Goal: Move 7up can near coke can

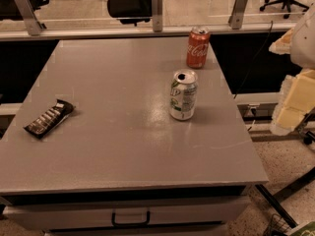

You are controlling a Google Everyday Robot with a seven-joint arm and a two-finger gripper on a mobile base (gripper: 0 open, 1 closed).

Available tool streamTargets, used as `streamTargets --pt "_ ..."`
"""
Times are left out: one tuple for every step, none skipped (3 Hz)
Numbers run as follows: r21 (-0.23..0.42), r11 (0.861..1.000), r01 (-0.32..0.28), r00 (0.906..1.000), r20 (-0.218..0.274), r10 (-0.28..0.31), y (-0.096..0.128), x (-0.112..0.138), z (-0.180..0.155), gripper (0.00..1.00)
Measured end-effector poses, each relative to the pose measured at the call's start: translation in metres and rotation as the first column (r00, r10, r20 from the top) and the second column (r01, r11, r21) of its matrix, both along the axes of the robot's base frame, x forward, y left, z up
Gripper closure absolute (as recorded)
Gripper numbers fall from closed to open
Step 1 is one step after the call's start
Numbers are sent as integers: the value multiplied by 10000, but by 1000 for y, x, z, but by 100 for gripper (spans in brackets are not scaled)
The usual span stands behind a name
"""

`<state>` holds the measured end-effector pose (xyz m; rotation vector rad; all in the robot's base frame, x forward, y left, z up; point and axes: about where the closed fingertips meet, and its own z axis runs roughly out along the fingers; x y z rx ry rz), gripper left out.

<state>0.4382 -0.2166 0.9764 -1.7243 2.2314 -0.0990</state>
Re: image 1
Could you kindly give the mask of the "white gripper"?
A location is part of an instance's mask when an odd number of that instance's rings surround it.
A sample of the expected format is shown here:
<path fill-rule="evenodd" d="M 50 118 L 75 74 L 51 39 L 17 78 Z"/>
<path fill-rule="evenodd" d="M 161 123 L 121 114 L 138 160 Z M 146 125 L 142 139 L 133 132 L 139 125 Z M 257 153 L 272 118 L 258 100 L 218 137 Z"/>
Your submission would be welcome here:
<path fill-rule="evenodd" d="M 307 68 L 296 76 L 286 75 L 281 86 L 270 130 L 274 135 L 286 136 L 315 108 L 315 70 L 311 70 L 315 69 L 315 5 L 294 29 L 273 42 L 269 51 L 279 55 L 290 53 L 292 63 Z"/>

